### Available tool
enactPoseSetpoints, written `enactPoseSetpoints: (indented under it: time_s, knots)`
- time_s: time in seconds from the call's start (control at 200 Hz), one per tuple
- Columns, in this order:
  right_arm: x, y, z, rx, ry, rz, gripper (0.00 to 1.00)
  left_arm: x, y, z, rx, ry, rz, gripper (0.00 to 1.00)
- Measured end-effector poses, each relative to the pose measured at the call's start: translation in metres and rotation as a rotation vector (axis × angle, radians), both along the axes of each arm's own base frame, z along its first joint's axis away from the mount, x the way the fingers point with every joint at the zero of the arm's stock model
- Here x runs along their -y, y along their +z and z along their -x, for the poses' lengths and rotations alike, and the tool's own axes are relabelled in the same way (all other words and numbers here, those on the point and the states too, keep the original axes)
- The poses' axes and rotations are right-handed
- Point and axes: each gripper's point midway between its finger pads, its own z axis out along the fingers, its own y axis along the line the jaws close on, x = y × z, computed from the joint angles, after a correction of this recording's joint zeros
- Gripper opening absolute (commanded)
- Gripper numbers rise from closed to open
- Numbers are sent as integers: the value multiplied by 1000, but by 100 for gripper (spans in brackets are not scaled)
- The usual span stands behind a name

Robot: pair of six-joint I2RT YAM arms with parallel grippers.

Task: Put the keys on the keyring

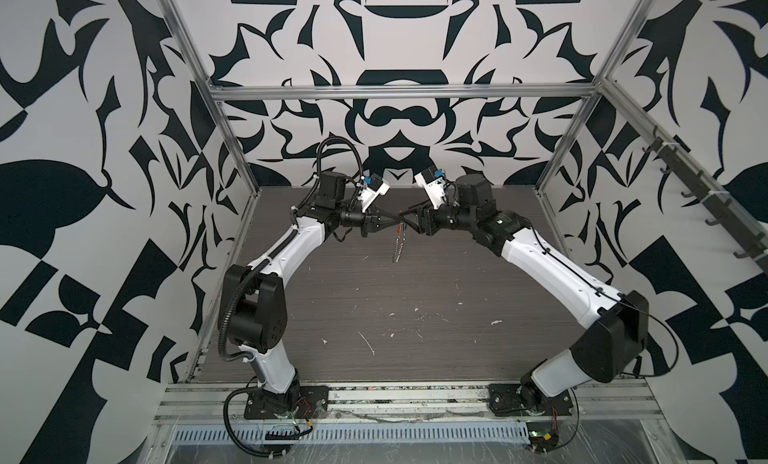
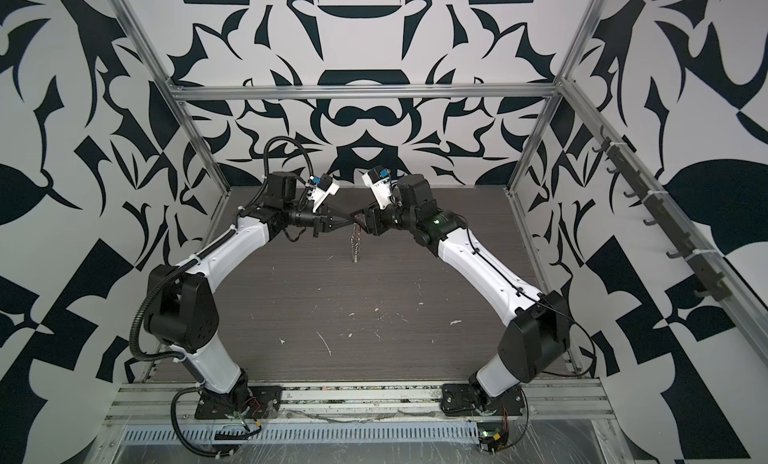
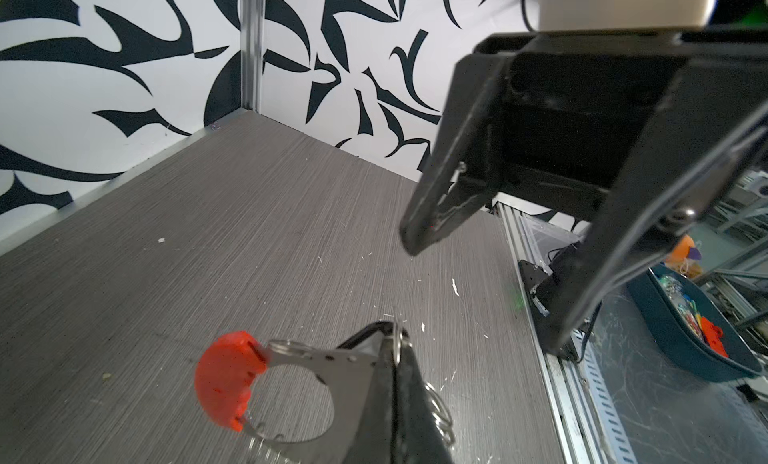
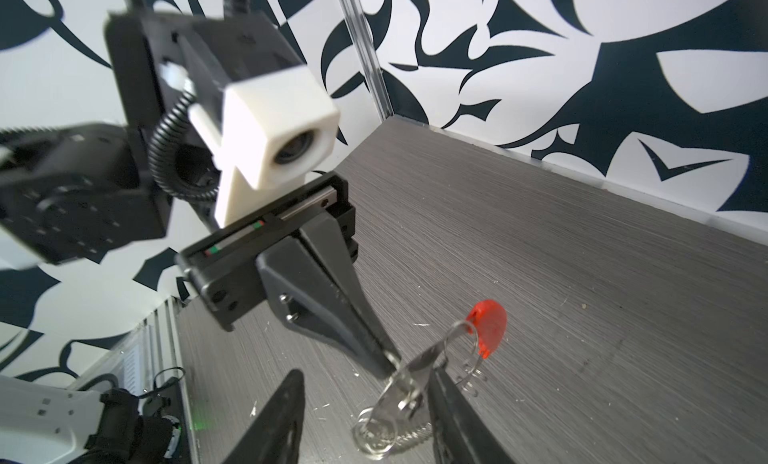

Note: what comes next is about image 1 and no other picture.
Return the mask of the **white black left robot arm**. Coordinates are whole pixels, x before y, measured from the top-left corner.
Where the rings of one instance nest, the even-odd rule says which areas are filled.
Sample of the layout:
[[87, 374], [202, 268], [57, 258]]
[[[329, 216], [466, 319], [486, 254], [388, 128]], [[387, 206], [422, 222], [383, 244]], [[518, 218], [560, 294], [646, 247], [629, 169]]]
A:
[[285, 288], [304, 261], [338, 228], [378, 232], [398, 219], [374, 208], [390, 185], [380, 176], [353, 178], [324, 171], [290, 208], [287, 231], [260, 257], [225, 273], [218, 311], [217, 353], [252, 366], [265, 390], [288, 394], [298, 382], [283, 343], [288, 324]]

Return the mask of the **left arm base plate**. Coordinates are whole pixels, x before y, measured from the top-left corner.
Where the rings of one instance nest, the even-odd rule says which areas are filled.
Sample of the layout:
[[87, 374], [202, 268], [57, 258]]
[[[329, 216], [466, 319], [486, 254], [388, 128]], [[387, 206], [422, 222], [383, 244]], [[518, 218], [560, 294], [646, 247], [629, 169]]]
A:
[[265, 420], [278, 417], [310, 419], [327, 410], [330, 388], [293, 384], [286, 393], [276, 394], [253, 388], [246, 399], [244, 418]]

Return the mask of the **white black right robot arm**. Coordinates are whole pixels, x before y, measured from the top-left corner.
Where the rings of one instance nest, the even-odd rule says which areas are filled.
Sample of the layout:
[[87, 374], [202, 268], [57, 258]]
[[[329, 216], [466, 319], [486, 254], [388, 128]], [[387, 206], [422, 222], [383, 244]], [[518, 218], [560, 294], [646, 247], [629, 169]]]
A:
[[469, 174], [448, 181], [443, 171], [430, 167], [416, 175], [415, 182], [428, 200], [403, 214], [415, 215], [412, 226], [418, 233], [434, 235], [442, 229], [469, 233], [476, 243], [532, 277], [584, 329], [568, 349], [522, 378], [525, 408], [541, 406], [589, 381], [609, 383], [645, 350], [647, 300], [598, 280], [551, 246], [529, 219], [498, 209], [484, 177]]

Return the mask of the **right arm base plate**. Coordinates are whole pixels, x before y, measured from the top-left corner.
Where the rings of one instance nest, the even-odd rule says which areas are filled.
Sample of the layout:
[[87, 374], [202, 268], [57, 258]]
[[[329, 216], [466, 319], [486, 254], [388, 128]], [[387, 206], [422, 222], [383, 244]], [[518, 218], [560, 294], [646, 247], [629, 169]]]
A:
[[568, 390], [547, 397], [533, 384], [497, 383], [487, 386], [488, 408], [497, 417], [570, 416], [573, 399]]

